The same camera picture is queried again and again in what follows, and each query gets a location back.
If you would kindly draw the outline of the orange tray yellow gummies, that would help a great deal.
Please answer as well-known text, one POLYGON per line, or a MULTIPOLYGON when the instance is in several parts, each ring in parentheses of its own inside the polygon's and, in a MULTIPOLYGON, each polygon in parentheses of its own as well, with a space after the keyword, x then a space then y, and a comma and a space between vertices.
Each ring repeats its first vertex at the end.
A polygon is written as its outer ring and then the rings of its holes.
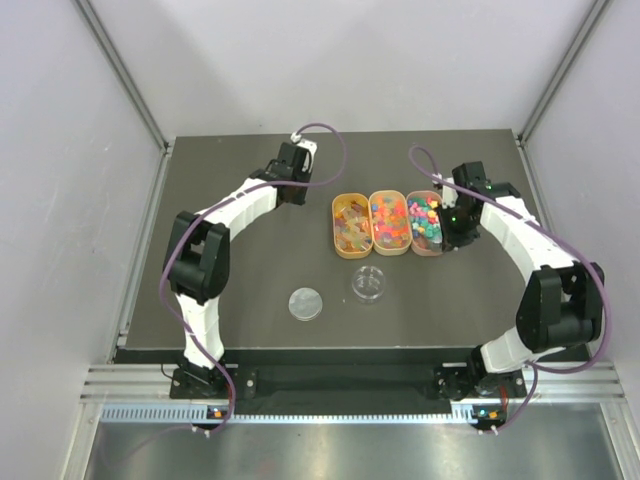
POLYGON ((368 256, 373 249, 369 201, 360 193, 343 193, 331 204, 333 245, 343 259, 368 256))

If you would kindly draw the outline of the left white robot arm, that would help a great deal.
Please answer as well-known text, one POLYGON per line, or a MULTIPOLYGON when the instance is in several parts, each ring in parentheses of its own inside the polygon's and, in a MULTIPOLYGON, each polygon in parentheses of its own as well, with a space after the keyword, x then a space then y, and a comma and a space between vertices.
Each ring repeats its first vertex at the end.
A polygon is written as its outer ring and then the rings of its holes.
POLYGON ((231 241, 260 216, 283 203, 302 205, 310 182, 317 144, 299 139, 281 144, 278 155, 258 169, 212 211, 181 212, 174 220, 166 260, 200 215, 205 218, 187 238, 168 273, 180 306, 185 333, 183 366, 193 370, 192 384, 205 396, 226 387, 227 374, 216 366, 224 355, 219 329, 219 300, 230 276, 231 241))

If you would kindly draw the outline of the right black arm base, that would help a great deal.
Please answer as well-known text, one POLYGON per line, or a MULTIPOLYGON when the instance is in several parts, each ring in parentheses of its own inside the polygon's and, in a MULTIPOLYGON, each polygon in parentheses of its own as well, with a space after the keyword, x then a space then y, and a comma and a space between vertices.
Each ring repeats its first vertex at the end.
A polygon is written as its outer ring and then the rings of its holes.
POLYGON ((522 370, 492 373, 485 368, 480 347, 474 348, 459 366, 442 364, 434 371, 435 387, 442 398, 461 401, 466 398, 497 398, 506 393, 509 399, 527 395, 522 370))

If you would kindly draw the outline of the pink tray colourful candies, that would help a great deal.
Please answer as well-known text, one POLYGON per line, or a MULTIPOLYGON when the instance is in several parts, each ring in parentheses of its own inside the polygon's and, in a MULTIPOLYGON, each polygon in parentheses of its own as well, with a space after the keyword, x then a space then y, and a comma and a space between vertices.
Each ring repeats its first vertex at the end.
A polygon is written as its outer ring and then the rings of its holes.
POLYGON ((433 257, 444 253, 443 230, 438 209, 442 200, 433 191, 414 191, 407 195, 411 249, 419 256, 433 257))

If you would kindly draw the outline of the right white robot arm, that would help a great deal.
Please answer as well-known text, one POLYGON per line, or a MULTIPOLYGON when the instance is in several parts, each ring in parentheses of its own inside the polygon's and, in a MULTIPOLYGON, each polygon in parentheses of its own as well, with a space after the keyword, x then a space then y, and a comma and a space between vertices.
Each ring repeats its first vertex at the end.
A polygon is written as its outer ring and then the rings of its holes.
POLYGON ((470 162, 434 184, 444 250, 466 247, 486 231, 525 283, 514 327, 471 353, 466 380, 474 393, 490 395, 503 373, 601 337, 609 310, 602 269, 545 230, 510 183, 491 182, 482 163, 470 162))

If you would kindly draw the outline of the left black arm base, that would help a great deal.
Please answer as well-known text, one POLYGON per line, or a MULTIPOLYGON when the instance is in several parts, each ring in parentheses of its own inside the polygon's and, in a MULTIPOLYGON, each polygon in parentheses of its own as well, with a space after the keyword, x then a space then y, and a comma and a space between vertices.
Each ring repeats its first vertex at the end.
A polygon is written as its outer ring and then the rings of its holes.
POLYGON ((217 369, 179 364, 171 373, 163 364, 161 374, 170 381, 169 397, 177 400, 230 400, 229 382, 217 369))

